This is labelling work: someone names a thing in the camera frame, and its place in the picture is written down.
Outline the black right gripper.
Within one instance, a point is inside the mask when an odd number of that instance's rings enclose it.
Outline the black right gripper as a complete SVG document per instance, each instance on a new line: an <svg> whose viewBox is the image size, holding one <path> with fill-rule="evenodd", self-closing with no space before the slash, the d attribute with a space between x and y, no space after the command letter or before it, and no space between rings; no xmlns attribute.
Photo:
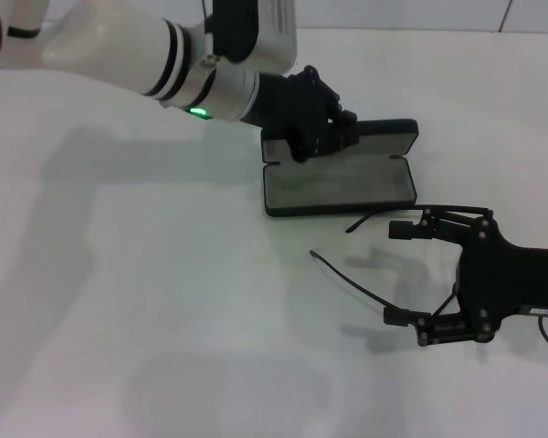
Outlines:
<svg viewBox="0 0 548 438"><path fill-rule="evenodd" d="M462 243L456 286L462 312L434 315L385 308L384 323L413 326L419 346L491 341L504 319L548 318L548 249L522 247L502 234L490 210L471 206L416 206L419 222L394 220L390 239Z"/></svg>

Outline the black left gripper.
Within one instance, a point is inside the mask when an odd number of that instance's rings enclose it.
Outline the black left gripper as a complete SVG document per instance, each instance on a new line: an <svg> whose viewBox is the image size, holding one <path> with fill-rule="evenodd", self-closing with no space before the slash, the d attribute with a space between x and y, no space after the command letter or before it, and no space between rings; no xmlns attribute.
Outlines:
<svg viewBox="0 0 548 438"><path fill-rule="evenodd" d="M288 77L259 74L257 95L241 120L287 142L295 162L331 156L359 142L357 115L312 66Z"/></svg>

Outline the black glasses case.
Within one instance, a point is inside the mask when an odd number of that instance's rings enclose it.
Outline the black glasses case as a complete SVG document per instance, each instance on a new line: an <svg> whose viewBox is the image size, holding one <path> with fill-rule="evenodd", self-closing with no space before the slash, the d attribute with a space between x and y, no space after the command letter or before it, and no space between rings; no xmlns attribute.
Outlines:
<svg viewBox="0 0 548 438"><path fill-rule="evenodd" d="M359 142L295 162L287 142L261 133L264 209L270 217L366 214L407 207L417 193L406 159L419 128L413 119L357 123Z"/></svg>

